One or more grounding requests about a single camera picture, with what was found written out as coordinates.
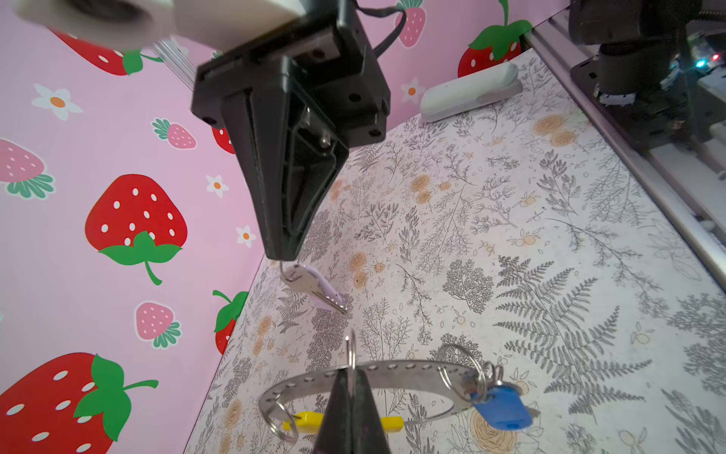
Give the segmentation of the white plastic case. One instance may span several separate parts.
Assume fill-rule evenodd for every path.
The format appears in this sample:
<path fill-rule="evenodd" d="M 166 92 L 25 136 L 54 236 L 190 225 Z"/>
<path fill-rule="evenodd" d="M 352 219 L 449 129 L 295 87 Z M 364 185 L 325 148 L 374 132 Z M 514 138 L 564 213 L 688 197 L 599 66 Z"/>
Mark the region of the white plastic case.
<path fill-rule="evenodd" d="M 432 123 L 507 100 L 523 91 L 518 67 L 504 62 L 428 89 L 420 104 L 423 121 Z"/>

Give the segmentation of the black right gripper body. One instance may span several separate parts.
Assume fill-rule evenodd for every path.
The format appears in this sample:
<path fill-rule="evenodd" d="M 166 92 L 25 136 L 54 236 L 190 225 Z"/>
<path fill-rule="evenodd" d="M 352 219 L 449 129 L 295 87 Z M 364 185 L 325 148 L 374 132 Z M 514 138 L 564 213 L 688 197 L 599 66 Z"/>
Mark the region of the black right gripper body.
<path fill-rule="evenodd" d="M 320 149 L 356 148 L 384 139 L 391 91 L 360 17 L 391 8 L 355 1 L 312 1 L 311 11 L 198 68 L 191 111 L 228 132 L 235 149 L 265 139 L 286 148 L 297 139 Z"/>

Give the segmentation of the aluminium corner post right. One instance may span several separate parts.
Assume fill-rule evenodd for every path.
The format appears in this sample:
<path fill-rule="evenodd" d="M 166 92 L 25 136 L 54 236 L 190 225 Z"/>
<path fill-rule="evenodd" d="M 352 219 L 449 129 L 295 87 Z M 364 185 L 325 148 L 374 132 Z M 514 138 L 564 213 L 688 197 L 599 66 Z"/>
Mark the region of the aluminium corner post right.
<path fill-rule="evenodd" d="M 171 38 L 160 40 L 151 48 L 187 88 L 194 90 L 197 68 Z"/>

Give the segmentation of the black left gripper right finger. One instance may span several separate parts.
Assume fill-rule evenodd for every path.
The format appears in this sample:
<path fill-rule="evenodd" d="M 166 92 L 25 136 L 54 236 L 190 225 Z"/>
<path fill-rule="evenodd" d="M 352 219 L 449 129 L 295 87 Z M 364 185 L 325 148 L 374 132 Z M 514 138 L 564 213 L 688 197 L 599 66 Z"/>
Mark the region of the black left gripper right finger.
<path fill-rule="evenodd" d="M 389 442 L 365 374 L 354 374 L 351 397 L 351 452 L 353 454 L 391 454 Z"/>

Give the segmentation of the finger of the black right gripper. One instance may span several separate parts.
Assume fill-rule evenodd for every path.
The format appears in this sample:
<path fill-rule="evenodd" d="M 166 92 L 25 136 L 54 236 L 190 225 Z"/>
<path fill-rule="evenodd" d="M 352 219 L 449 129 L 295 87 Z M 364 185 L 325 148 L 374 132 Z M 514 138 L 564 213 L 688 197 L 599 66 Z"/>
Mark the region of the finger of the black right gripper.
<path fill-rule="evenodd" d="M 298 258 L 349 148 L 286 62 L 236 68 L 220 113 L 251 186 L 267 257 Z"/>

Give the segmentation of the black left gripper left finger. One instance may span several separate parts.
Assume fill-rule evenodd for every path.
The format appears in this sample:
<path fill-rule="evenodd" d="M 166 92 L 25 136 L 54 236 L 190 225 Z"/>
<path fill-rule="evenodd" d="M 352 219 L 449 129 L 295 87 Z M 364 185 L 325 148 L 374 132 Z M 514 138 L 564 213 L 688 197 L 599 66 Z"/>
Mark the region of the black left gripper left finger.
<path fill-rule="evenodd" d="M 338 372 L 323 414 L 314 454 L 350 454 L 353 452 L 352 384 L 346 370 Z"/>

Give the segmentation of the metal keyring with yellow tag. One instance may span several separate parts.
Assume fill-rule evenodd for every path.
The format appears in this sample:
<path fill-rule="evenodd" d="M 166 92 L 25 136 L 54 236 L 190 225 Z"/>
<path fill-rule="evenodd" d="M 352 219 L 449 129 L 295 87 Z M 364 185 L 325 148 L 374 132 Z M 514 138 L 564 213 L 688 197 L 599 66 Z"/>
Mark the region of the metal keyring with yellow tag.
<path fill-rule="evenodd" d="M 259 414 L 280 440 L 294 445 L 306 429 L 304 418 L 293 413 L 290 403 L 324 393 L 329 399 L 318 427 L 318 441 L 350 453 L 365 445 L 383 448 L 386 444 L 386 430 L 374 400 L 376 390 L 428 393 L 444 400 L 442 410 L 408 419 L 404 427 L 430 424 L 475 410 L 494 429 L 523 431 L 540 415 L 524 404 L 519 386 L 504 381 L 501 366 L 478 361 L 461 345 L 444 344 L 438 354 L 456 351 L 464 357 L 464 363 L 442 359 L 360 362 L 355 336 L 347 336 L 345 343 L 344 365 L 293 376 L 260 395 Z"/>

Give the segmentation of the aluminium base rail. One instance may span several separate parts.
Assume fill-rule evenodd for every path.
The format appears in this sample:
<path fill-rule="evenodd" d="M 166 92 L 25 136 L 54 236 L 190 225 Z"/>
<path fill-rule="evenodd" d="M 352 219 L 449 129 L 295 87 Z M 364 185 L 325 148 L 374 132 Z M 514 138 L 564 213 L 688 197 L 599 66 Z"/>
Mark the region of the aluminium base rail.
<path fill-rule="evenodd" d="M 698 1 L 574 1 L 525 39 L 723 282 L 724 13 Z"/>

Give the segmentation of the key with blue tag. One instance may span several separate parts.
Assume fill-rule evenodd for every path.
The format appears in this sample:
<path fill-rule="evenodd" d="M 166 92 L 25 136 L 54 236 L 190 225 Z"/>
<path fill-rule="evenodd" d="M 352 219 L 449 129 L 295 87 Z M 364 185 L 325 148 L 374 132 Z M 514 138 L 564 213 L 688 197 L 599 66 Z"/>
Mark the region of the key with blue tag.
<path fill-rule="evenodd" d="M 521 389 L 510 383 L 489 387 L 485 395 L 470 393 L 473 407 L 498 431 L 523 431 L 533 424 L 533 416 L 524 405 Z"/>

